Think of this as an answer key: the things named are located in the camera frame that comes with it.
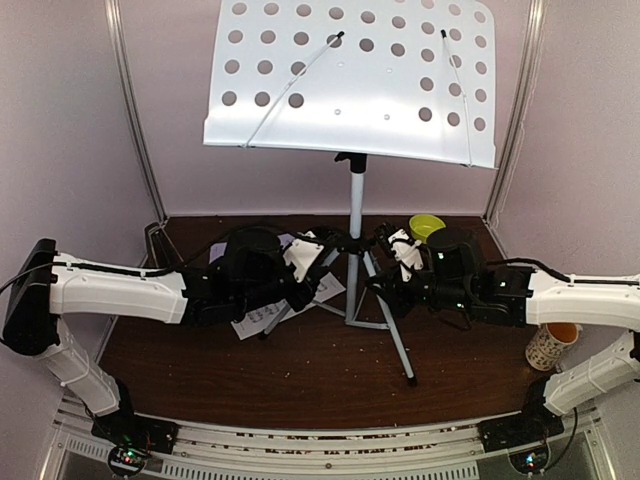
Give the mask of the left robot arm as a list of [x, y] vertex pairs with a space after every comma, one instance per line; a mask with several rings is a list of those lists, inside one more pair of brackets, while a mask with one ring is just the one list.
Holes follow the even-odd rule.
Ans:
[[202, 327], [239, 322], [280, 301], [299, 312], [326, 275], [326, 250], [313, 232], [283, 246], [271, 231], [245, 227], [230, 235], [222, 256], [204, 269], [152, 270], [90, 263], [59, 253], [52, 239], [41, 239], [7, 285], [11, 293], [1, 341], [44, 361], [93, 415], [105, 417], [111, 434], [133, 444], [143, 436], [142, 419], [126, 406], [124, 387], [76, 342], [63, 315], [131, 316]]

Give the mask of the purple sheet music page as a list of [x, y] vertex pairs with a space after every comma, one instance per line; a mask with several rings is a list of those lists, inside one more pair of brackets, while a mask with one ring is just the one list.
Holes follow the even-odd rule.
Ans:
[[[290, 234], [280, 234], [278, 238], [282, 247], [287, 247], [294, 240], [294, 237]], [[226, 247], [226, 242], [215, 243], [212, 245], [209, 249], [208, 262], [211, 263], [221, 258], [225, 253]]]

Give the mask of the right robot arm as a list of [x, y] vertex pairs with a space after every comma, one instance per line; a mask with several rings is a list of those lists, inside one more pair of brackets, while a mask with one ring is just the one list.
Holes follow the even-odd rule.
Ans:
[[567, 275], [526, 258], [487, 261], [476, 236], [445, 227], [426, 242], [384, 224], [376, 240], [396, 266], [368, 286], [394, 315], [424, 305], [458, 312], [470, 321], [523, 328], [572, 323], [623, 329], [621, 337], [566, 372], [552, 375], [536, 403], [513, 419], [519, 440], [535, 440], [551, 413], [568, 413], [587, 400], [639, 377], [639, 278]]

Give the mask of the white perforated music stand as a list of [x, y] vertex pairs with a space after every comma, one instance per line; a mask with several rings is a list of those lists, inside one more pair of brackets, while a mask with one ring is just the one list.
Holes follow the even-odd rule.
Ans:
[[357, 239], [370, 156], [494, 167], [494, 37], [478, 1], [225, 1], [203, 142], [334, 153]]

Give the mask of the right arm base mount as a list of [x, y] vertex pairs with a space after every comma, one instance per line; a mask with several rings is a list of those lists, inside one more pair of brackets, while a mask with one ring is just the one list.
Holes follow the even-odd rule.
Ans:
[[478, 431], [486, 453], [505, 450], [515, 471], [534, 475], [550, 465], [548, 441], [564, 432], [564, 424], [561, 419], [541, 420], [516, 414], [484, 420]]

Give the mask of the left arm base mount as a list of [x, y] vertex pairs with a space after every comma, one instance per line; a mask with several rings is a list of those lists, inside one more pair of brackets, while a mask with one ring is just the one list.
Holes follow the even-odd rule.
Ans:
[[110, 470], [120, 477], [132, 477], [141, 473], [155, 454], [171, 454], [178, 431], [174, 422], [135, 415], [126, 424], [98, 417], [91, 434], [113, 444], [106, 460]]

